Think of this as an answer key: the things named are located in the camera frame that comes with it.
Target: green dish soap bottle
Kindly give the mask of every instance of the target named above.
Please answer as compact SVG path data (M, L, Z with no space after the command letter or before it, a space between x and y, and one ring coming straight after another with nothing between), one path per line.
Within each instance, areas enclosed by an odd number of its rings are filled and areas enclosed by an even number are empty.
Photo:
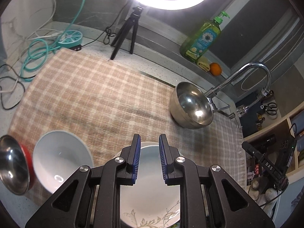
M222 11L221 14L216 16L212 21L205 21L194 36L187 38L185 42L183 42L179 49L180 54L185 59L193 63L196 62L221 33L219 25L223 22L223 16L230 18L225 11Z

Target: plaid tablecloth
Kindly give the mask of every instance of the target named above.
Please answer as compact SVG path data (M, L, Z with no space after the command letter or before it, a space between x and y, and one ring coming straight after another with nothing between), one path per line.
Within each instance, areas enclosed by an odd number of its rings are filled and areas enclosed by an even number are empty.
M89 147L94 165L105 164L133 134L142 141L167 135L196 164L219 164L242 187L246 164L240 128L215 114L198 130L180 127L169 112L173 88L111 60L61 49L41 69L16 110L9 134L32 153L39 138L56 129L70 131ZM38 205L50 196L38 180L26 196Z

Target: tripod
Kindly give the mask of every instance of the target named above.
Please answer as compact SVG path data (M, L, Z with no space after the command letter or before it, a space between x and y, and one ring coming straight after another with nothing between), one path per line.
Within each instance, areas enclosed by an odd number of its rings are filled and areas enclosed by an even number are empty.
M132 33L132 41L131 41L131 49L130 49L130 54L133 54L134 50L134 44L135 44L135 39L136 39L136 33L138 29L138 20L141 16L141 13L143 11L143 8L145 6L142 4L139 4L139 6L133 8L133 13L130 15L130 17L126 20L124 25L121 27L119 32L117 33L115 39L111 43L111 46L114 46L116 43L116 46L114 48L114 51L111 55L111 60L113 60L118 53L121 45L123 44L126 36L128 35L130 29L133 27L133 33Z

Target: orange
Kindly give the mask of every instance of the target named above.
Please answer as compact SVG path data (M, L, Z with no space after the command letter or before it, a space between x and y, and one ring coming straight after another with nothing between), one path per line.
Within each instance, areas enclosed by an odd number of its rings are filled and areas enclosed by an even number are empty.
M221 66L218 63L211 63L210 64L210 73L214 76L221 75L222 69Z

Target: faucet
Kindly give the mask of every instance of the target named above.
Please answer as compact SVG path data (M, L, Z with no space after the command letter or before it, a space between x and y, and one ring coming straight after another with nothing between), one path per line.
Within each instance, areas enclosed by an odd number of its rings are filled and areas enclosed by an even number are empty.
M245 115L248 111L248 109L250 109L252 106L254 106L257 102L259 102L263 97L265 97L269 92L270 92L270 85L271 85L271 73L269 71L269 69L267 68L267 66L264 63L261 62L249 62L247 64L245 64L243 67L241 67L239 70L237 70L236 72L234 72L232 75L230 75L225 81L223 81L221 84L217 85L216 87L213 87L211 89L209 89L208 91L206 91L204 93L204 95L206 96L206 98L208 99L210 106L212 108L212 110L214 112L217 112L219 110L223 110L227 107L224 107L222 109L218 109L216 108L212 98L214 98L217 93L219 91L221 91L224 87L226 87L228 84L230 84L232 81L234 81L235 79L237 79L238 77L240 77L245 71L247 71L248 69L252 69L252 68L261 68L266 72L267 75L267 84L266 86L261 90L260 95L257 97L257 99L252 102L250 105L245 106L245 105L241 105L237 108L237 114L239 117L242 117L243 115Z

